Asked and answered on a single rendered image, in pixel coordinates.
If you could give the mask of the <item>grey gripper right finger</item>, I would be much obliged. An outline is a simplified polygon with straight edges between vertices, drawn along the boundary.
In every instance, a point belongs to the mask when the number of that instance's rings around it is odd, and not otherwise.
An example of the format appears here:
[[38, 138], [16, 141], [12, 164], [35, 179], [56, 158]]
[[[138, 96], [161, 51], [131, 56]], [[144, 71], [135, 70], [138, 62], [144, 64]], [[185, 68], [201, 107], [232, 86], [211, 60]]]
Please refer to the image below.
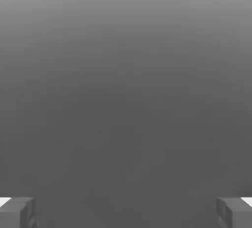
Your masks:
[[217, 198], [219, 228], [252, 228], [252, 197]]

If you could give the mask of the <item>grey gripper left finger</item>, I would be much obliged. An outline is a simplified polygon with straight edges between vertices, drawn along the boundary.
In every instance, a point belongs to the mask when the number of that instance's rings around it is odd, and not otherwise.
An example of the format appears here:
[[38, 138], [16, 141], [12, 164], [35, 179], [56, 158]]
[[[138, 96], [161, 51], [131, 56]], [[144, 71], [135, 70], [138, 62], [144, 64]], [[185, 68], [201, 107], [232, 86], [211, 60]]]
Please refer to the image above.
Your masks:
[[35, 198], [0, 197], [0, 228], [37, 228]]

